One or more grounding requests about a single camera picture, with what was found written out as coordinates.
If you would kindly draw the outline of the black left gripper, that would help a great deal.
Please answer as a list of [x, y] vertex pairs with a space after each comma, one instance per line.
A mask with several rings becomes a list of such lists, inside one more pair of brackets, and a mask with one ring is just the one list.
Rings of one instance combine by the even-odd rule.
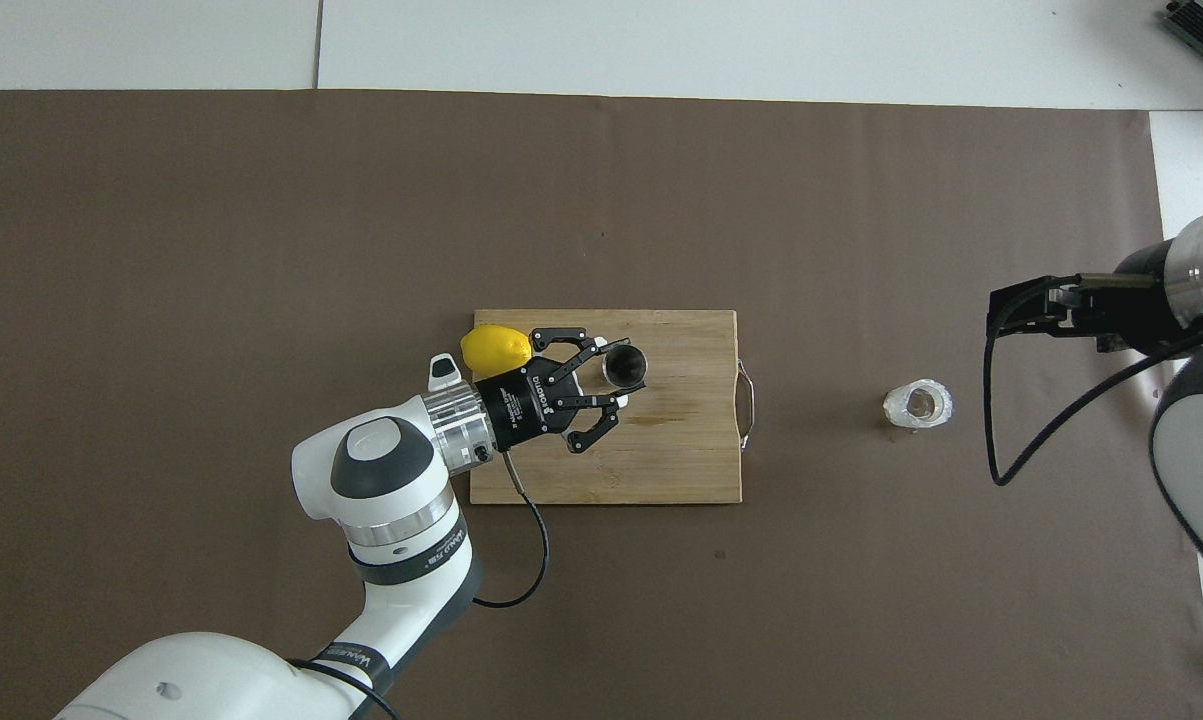
[[568, 397], [571, 395], [571, 381], [565, 377], [592, 357], [630, 347], [629, 338], [606, 343], [589, 337], [581, 327], [543, 327], [531, 332], [531, 346], [537, 355], [559, 343], [577, 347], [577, 352], [559, 369], [556, 365], [523, 365], [474, 383], [488, 415], [496, 450], [508, 451], [533, 438], [563, 433], [571, 424], [571, 410], [595, 409], [600, 413], [591, 428], [565, 432], [565, 447], [571, 454], [583, 454], [620, 424], [620, 411], [627, 405], [627, 395], [614, 392]]

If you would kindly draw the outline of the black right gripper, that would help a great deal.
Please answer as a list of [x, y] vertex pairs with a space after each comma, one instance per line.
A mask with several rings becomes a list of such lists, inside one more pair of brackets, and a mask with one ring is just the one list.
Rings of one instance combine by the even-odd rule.
[[1180, 322], [1165, 294], [1165, 261], [1169, 243], [1155, 243], [1109, 273], [1081, 273], [1073, 282], [1078, 296], [1069, 309], [1059, 301], [1067, 284], [1013, 284], [991, 292], [991, 337], [1053, 334], [1071, 319], [1081, 337], [1094, 337], [1096, 350], [1132, 349], [1140, 355], [1168, 347], [1180, 338]]

